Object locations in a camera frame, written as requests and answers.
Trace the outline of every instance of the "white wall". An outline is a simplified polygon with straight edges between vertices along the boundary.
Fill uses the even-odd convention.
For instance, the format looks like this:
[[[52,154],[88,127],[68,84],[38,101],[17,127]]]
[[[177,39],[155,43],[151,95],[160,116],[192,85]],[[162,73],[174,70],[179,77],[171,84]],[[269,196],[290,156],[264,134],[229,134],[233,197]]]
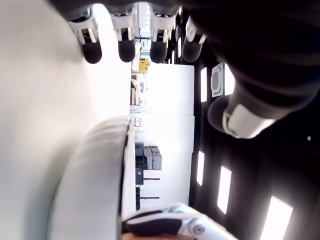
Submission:
[[[141,186],[141,207],[174,202],[188,203],[191,158],[194,146],[194,67],[151,64],[147,78],[146,112],[134,112],[142,118],[145,132],[136,133],[136,142],[159,146],[162,170],[145,170],[147,180]]]
[[[2,0],[0,9],[0,239],[43,240],[75,144],[98,121],[128,114],[131,65],[105,10],[103,57],[90,65],[46,1]]]

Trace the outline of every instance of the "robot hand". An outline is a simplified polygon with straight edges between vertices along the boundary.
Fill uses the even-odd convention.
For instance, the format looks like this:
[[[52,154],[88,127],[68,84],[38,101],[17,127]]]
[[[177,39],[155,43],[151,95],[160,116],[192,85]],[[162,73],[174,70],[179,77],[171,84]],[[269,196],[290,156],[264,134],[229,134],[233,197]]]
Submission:
[[[140,237],[178,235],[197,240],[236,240],[224,227],[183,203],[136,211],[122,222],[122,233]]]

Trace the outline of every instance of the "white curved surface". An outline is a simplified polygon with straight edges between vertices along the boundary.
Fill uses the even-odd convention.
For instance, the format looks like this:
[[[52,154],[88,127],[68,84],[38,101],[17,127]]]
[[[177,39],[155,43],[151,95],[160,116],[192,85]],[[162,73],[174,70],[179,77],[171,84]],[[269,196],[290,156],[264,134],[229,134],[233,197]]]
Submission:
[[[43,240],[75,144],[98,121],[129,112],[130,64],[104,9],[96,65],[45,1],[3,0],[0,9],[0,239]]]

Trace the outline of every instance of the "ceiling light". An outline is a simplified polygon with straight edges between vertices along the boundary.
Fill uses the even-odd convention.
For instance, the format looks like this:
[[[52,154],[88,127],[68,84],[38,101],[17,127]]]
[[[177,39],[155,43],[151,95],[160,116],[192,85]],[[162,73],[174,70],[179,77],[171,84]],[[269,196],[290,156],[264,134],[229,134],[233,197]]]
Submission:
[[[230,68],[227,64],[224,67],[224,94],[229,95],[234,92],[235,89],[235,77],[230,71]]]
[[[207,68],[201,70],[201,103],[207,101]]]
[[[231,183],[231,171],[224,166],[221,167],[219,193],[217,206],[226,214],[229,200],[229,191]]]
[[[178,40],[178,58],[181,57],[181,37]]]
[[[198,167],[196,171],[196,181],[200,186],[204,179],[204,165],[205,165],[205,154],[202,151],[199,151],[198,155]]]
[[[172,64],[175,64],[175,51],[172,51],[171,59],[172,59]]]
[[[282,240],[292,210],[292,206],[272,196],[260,240]]]

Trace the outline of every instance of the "air conditioning unit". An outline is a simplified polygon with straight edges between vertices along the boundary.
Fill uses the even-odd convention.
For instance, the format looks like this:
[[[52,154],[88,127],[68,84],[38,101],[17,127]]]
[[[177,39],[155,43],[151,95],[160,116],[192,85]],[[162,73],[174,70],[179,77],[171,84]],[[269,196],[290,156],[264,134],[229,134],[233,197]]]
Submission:
[[[212,97],[218,97],[224,94],[223,79],[224,79],[224,65],[223,63],[218,64],[211,71],[211,92]]]

